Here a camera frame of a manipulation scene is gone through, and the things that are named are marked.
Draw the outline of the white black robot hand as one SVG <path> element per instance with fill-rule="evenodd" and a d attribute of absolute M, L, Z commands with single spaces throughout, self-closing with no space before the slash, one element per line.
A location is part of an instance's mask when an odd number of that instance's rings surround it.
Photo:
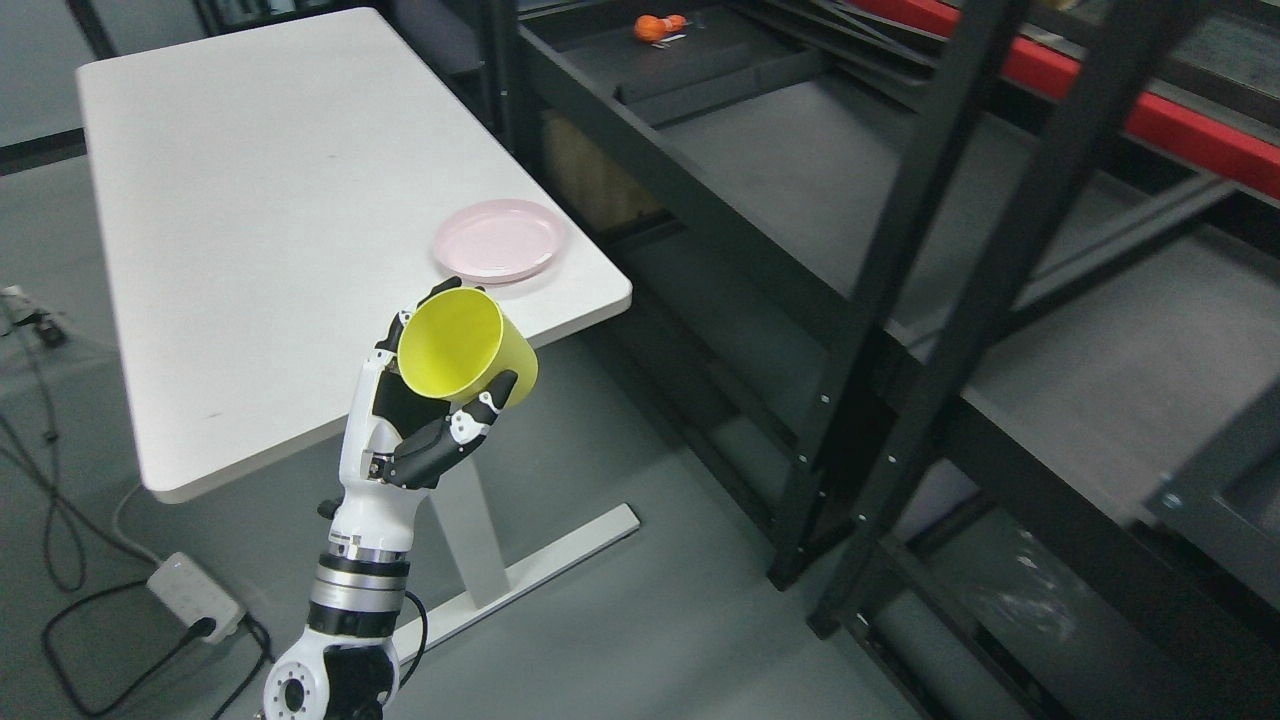
<path fill-rule="evenodd" d="M 516 383 L 511 370 L 465 404 L 417 395 L 399 374 L 397 342 L 412 313 L 458 287 L 465 286 L 451 278 L 401 309 L 361 366 L 340 447 L 343 495 L 328 514 L 324 553 L 353 559 L 390 551 L 407 559 L 422 501 L 479 448 L 507 407 Z"/>

